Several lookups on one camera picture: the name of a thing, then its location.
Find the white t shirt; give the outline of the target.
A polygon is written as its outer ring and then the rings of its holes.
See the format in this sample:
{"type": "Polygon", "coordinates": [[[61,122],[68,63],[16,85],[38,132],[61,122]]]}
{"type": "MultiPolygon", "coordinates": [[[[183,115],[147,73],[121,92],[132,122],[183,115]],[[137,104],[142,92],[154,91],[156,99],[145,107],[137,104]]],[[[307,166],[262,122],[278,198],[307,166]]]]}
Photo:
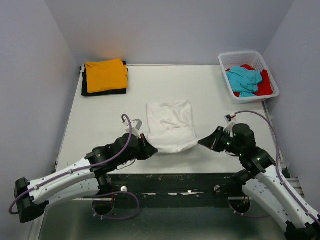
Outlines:
{"type": "Polygon", "coordinates": [[[160,154],[176,154],[198,144],[193,110],[188,100],[148,103],[146,117],[147,141],[160,154]]]}

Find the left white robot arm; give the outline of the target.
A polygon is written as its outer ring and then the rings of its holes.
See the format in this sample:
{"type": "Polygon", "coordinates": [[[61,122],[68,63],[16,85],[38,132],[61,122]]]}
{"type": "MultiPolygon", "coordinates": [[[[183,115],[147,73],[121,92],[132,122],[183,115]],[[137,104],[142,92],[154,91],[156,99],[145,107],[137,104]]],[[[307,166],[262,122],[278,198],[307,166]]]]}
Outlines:
{"type": "Polygon", "coordinates": [[[81,160],[51,175],[15,182],[14,205],[21,223],[31,222],[49,208],[82,197],[107,197],[115,188],[108,174],[134,160],[158,153],[145,136],[126,133],[114,143],[94,148],[81,160]]]}

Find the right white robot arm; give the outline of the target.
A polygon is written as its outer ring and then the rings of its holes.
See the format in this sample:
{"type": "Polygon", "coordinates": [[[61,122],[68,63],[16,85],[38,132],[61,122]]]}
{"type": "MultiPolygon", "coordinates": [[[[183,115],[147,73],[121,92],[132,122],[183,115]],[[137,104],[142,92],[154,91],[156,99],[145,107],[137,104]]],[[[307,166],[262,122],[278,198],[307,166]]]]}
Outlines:
{"type": "Polygon", "coordinates": [[[280,226],[287,240],[318,240],[320,214],[312,208],[276,166],[270,154],[256,145],[247,124],[233,123],[232,130],[219,126],[198,144],[214,152],[239,157],[244,170],[234,175],[230,191],[245,194],[259,204],[280,226]]]}

